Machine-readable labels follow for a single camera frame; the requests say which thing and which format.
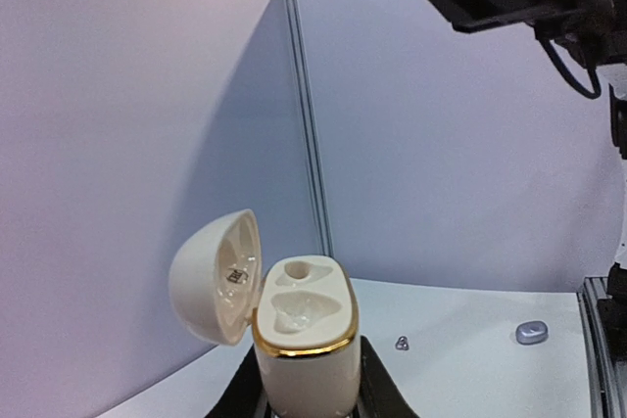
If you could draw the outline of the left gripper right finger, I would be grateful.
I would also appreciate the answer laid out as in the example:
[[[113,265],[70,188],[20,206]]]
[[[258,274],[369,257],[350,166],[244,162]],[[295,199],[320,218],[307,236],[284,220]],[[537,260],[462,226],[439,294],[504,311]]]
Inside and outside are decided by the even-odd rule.
[[[361,379],[355,416],[418,418],[396,386],[369,339],[361,335]]]

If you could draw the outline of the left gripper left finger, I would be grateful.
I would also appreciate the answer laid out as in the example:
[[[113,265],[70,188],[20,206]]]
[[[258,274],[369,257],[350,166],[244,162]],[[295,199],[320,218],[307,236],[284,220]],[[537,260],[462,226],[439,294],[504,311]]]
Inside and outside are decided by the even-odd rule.
[[[250,348],[225,391],[210,410],[210,418],[268,417],[269,403],[254,348]]]

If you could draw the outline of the white earbud charging case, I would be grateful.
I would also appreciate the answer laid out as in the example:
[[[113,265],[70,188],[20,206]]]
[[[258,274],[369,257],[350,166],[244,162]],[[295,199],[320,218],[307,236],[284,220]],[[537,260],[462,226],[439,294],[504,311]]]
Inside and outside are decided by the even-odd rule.
[[[359,307],[335,259],[297,255],[262,271],[261,236],[249,209],[192,235],[169,269],[181,323],[209,343],[252,333],[269,405],[280,417],[347,417],[361,378]]]

